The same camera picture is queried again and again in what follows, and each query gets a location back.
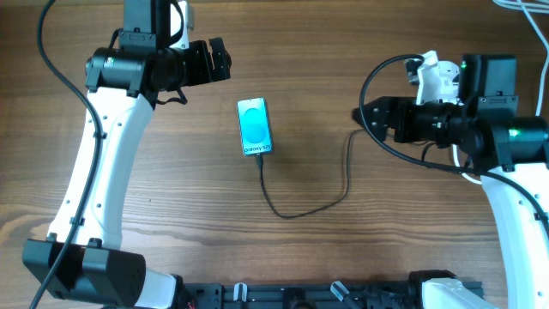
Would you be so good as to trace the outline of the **blue screen smartphone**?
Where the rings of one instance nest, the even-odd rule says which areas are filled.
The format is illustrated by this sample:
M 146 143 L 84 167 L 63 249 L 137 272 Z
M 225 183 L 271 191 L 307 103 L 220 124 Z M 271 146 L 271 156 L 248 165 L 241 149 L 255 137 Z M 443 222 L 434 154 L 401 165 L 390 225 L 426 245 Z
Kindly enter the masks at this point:
M 266 100 L 262 97 L 237 102 L 243 154 L 259 155 L 273 150 Z

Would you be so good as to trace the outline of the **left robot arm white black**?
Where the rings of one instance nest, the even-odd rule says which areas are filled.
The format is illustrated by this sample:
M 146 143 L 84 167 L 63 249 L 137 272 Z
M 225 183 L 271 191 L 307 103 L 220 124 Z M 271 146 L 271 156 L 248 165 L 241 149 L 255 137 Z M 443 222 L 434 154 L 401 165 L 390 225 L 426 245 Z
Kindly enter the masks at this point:
M 185 1 L 127 1 L 124 24 L 85 66 L 86 123 L 64 200 L 44 239 L 29 239 L 22 261 L 37 295 L 106 308 L 193 308 L 177 275 L 123 251 L 122 216 L 133 162 L 160 94 L 185 104 L 184 88 L 229 78 L 220 38 L 190 41 Z

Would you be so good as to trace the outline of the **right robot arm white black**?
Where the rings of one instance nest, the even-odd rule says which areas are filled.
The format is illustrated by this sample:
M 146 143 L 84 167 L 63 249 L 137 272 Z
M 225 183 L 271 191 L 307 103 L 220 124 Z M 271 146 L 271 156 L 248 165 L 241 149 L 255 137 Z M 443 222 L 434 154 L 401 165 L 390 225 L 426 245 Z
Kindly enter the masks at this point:
M 548 124 L 517 113 L 516 59 L 466 54 L 443 66 L 435 52 L 401 57 L 414 97 L 359 98 L 353 120 L 389 153 L 398 143 L 458 147 L 490 203 L 504 261 L 508 305 L 548 305 Z

